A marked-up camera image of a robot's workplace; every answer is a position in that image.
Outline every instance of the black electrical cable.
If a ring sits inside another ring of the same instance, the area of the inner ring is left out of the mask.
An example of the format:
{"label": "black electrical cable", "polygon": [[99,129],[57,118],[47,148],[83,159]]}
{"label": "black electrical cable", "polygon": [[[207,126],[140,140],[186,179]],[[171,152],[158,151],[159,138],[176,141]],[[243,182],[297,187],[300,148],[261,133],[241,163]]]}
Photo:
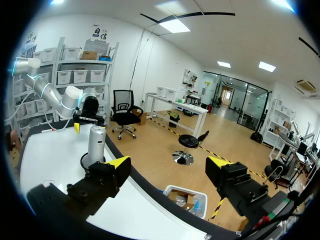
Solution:
{"label": "black electrical cable", "polygon": [[145,29],[144,29],[143,32],[142,32],[141,39],[140,39],[140,44],[139,44],[139,48],[138,48],[138,54],[137,54],[137,56],[136,56],[136,58],[135,58],[135,62],[134,62],[134,67],[133,67],[133,72],[132,72],[132,77],[131,77],[131,81],[130,81],[129,90],[131,90],[131,85],[132,85],[132,81],[133,81],[133,79],[134,79],[134,75],[135,75],[135,71],[136,71],[136,66],[137,66],[137,61],[138,61],[139,55],[140,55],[140,53],[143,51],[143,49],[145,48],[145,46],[147,45],[147,43],[148,43],[151,35],[154,33],[154,30],[155,30],[156,26],[157,26],[157,24],[154,25],[154,27],[153,27],[153,29],[152,29],[152,32],[150,33],[148,39],[146,40],[145,44],[143,45],[143,47],[142,47],[142,49],[141,49],[141,51],[140,51],[140,46],[141,46],[141,43],[142,43],[142,38],[143,38],[143,36],[144,36]]}
{"label": "black electrical cable", "polygon": [[284,220],[287,220],[289,217],[291,216],[296,216],[296,217],[300,217],[301,214],[292,214],[292,213],[288,213],[288,214],[285,214],[285,215],[282,215],[282,216],[277,216],[273,219],[271,219],[270,221],[266,222],[265,224],[262,224],[258,227],[256,227],[255,229],[252,229],[250,231],[248,231],[247,233],[243,234],[241,237],[237,238],[236,240],[242,240],[242,239],[246,239],[247,237],[249,237],[251,234],[257,232],[257,231],[260,231],[261,229],[264,229],[265,227],[271,225],[271,224],[274,224],[278,221],[284,221]]}

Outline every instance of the black trash bin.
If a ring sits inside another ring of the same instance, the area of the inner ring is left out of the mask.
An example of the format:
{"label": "black trash bin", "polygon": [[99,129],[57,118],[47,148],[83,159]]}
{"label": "black trash bin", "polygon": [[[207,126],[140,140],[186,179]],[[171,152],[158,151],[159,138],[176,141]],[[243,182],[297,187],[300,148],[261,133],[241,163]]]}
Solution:
{"label": "black trash bin", "polygon": [[[180,120],[179,114],[173,111],[168,111],[168,114],[170,115],[170,120],[175,121],[176,123]],[[172,122],[169,122],[169,127],[176,128],[177,125]]]}

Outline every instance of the wooden floor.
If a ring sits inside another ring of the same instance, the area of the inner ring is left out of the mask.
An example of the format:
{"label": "wooden floor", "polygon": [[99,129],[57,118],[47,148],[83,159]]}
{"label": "wooden floor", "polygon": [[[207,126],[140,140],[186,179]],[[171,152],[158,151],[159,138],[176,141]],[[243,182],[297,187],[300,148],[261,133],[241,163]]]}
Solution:
{"label": "wooden floor", "polygon": [[[194,128],[197,115],[192,117],[180,114],[179,123]],[[169,122],[160,118],[154,118],[162,125],[169,126]],[[130,156],[132,165],[142,174],[153,186],[164,190],[168,185],[176,185],[194,191],[202,192],[208,196],[208,206],[206,220],[222,226],[226,229],[237,231],[241,217],[234,210],[227,199],[224,200],[215,219],[209,219],[217,207],[220,196],[216,188],[205,174],[206,157],[210,153],[201,148],[191,149],[189,152],[194,157],[194,163],[190,166],[182,166],[175,163],[172,153],[183,150],[183,146],[178,142],[178,136],[161,127],[152,120],[147,120],[145,125],[135,125],[137,131],[136,139],[128,134],[122,134],[122,140],[118,140],[118,134],[112,133],[112,128],[116,127],[115,122],[111,122],[111,127],[107,129],[107,134],[115,143],[124,156]],[[179,134],[190,134],[187,130],[177,126],[174,129]],[[203,147],[222,156],[232,162],[241,162],[253,172],[262,174],[265,166],[270,164],[269,154],[271,149],[253,140],[250,140],[252,130],[229,121],[217,115],[207,114],[202,133],[210,131],[209,136],[203,142]],[[252,174],[251,177],[258,183],[263,183],[264,179]],[[273,196],[277,191],[288,192],[286,188],[275,190],[272,183],[269,185],[269,196]]]}

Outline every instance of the computer monitor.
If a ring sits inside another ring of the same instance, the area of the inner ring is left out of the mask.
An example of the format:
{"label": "computer monitor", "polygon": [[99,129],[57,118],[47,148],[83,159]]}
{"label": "computer monitor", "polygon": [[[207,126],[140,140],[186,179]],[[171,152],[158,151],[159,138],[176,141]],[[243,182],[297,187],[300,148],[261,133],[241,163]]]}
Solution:
{"label": "computer monitor", "polygon": [[300,143],[298,150],[296,151],[298,154],[304,156],[306,154],[308,146],[303,142]]}

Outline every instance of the black office chair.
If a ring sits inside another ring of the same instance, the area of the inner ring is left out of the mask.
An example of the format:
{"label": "black office chair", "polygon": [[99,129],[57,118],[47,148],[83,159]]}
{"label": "black office chair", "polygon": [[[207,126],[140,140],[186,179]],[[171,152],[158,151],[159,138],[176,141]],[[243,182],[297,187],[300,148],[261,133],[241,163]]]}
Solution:
{"label": "black office chair", "polygon": [[[137,136],[129,129],[134,131],[137,129],[133,126],[127,127],[127,125],[140,123],[140,116],[144,111],[134,105],[134,92],[132,90],[113,90],[113,107],[111,108],[113,110],[112,120],[120,125],[112,129],[112,132],[120,130],[118,134],[119,140],[121,140],[121,134],[125,131],[130,132],[132,137],[136,139]],[[133,114],[132,110],[134,109],[140,110],[141,113],[138,116]]]}
{"label": "black office chair", "polygon": [[209,131],[206,131],[205,134],[201,135],[196,139],[194,136],[191,135],[180,135],[179,137],[179,143],[184,146],[183,151],[175,151],[172,154],[172,159],[181,165],[189,166],[194,163],[194,157],[187,152],[188,148],[190,149],[196,149],[199,147],[205,140],[205,138],[208,136]]}
{"label": "black office chair", "polygon": [[280,179],[281,176],[284,176],[288,173],[289,168],[288,166],[284,165],[282,162],[280,162],[277,159],[273,159],[271,161],[271,164],[266,166],[264,168],[264,173],[266,175],[266,180],[263,184],[266,184],[266,182],[269,180],[271,183],[275,183],[276,188],[278,188],[278,185],[276,183],[276,180]]}

